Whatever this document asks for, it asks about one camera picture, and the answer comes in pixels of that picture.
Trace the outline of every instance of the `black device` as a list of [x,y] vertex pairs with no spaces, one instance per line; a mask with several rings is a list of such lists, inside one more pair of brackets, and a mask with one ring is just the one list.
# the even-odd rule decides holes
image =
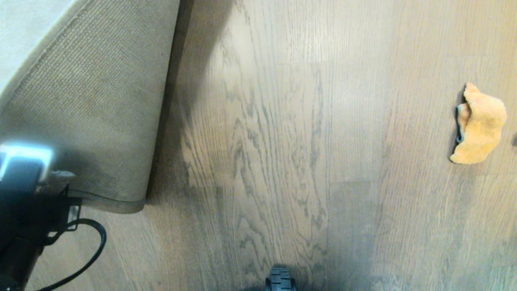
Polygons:
[[296,281],[291,277],[289,268],[275,266],[266,278],[266,291],[296,291]]
[[49,175],[52,156],[48,148],[0,145],[0,291],[24,290],[43,248],[79,224],[100,233],[99,249],[79,271],[41,290],[70,282],[93,264],[104,248],[104,227],[79,218],[81,199],[68,196],[68,185],[58,193],[37,194]]

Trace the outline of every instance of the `black wheel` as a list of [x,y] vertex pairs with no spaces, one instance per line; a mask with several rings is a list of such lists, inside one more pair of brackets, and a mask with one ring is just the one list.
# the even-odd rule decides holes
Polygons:
[[296,282],[289,273],[289,269],[273,267],[271,276],[266,279],[266,291],[296,291]]

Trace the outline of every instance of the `power cord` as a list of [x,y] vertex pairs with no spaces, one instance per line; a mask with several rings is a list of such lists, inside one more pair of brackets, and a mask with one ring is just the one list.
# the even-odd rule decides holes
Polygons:
[[74,274],[64,278],[63,280],[57,282],[57,283],[54,283],[50,286],[47,286],[43,289],[40,289],[39,291],[48,291],[48,290],[54,290],[58,287],[61,287],[63,285],[65,285],[66,283],[72,281],[73,279],[75,279],[77,276],[79,276],[80,274],[82,274],[86,269],[88,269],[94,262],[95,260],[97,260],[97,258],[100,256],[100,254],[102,253],[102,250],[104,249],[104,245],[106,245],[106,230],[104,229],[104,227],[102,226],[102,224],[96,222],[95,220],[91,220],[91,219],[77,219],[77,220],[74,220],[70,223],[68,223],[66,226],[64,226],[62,229],[60,229],[56,235],[54,235],[53,237],[49,237],[48,241],[47,241],[47,245],[51,245],[53,244],[54,242],[56,242],[56,240],[68,229],[70,228],[71,226],[75,226],[75,225],[79,225],[79,224],[85,224],[85,225],[89,225],[91,227],[93,227],[96,231],[99,232],[100,234],[100,245],[99,245],[99,248],[97,249],[97,251],[95,252],[95,254],[93,255],[93,257],[86,263],[86,265],[84,265],[84,267],[82,267],[79,271],[75,272]]

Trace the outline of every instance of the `wood grain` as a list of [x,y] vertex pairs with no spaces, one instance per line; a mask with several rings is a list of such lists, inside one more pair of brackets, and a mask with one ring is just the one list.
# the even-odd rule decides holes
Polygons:
[[[260,290],[275,264],[300,290],[516,288],[517,1],[186,2],[149,204],[85,209],[109,242],[62,290]],[[465,82],[509,116],[471,166]],[[96,243],[63,237],[29,287]]]

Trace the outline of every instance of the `orange cloth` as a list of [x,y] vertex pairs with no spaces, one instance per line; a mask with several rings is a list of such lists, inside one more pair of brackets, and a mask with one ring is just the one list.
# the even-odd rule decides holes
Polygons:
[[458,106],[459,144],[450,159],[458,164],[480,163],[501,140],[506,108],[501,100],[479,92],[471,83],[463,96],[467,103]]

